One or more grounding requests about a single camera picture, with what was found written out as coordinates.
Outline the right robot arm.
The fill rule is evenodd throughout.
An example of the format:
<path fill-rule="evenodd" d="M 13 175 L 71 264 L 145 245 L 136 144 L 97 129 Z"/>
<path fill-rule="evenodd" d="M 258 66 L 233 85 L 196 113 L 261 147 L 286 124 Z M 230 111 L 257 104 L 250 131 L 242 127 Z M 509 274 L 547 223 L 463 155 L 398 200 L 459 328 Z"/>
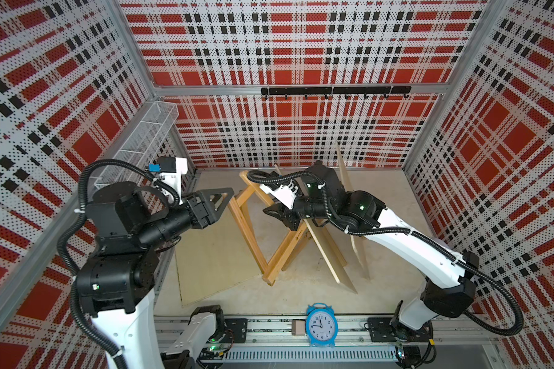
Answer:
<path fill-rule="evenodd" d="M 276 203 L 264 212 L 294 231 L 302 220 L 324 220 L 341 232 L 381 244 L 425 277 L 415 298 L 397 305 L 390 327 L 398 341 L 408 342 L 432 319 L 465 315 L 483 329 L 500 336 L 523 330 L 523 311 L 514 296 L 498 281 L 479 270 L 472 252 L 455 252 L 403 221 L 383 201 L 365 191 L 348 191 L 334 169 L 316 161 L 299 172 L 250 171 L 246 177 Z M 496 327 L 469 311 L 476 281 L 483 281 L 503 296 L 514 322 Z"/>

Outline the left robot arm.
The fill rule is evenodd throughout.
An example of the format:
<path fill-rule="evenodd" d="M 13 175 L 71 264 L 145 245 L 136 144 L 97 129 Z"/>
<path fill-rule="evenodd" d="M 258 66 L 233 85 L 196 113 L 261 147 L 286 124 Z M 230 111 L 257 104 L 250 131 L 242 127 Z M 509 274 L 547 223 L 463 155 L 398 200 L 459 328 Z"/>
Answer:
<path fill-rule="evenodd" d="M 111 368 L 194 368 L 204 346 L 226 329 L 220 306 L 199 307 L 169 350 L 159 348 L 159 255 L 187 231 L 220 220 L 234 195 L 230 188 L 181 195 L 167 178 L 178 170 L 169 157 L 149 169 L 118 159 L 88 165 L 78 180 L 77 219 L 58 239 L 72 273 L 72 317 Z"/>

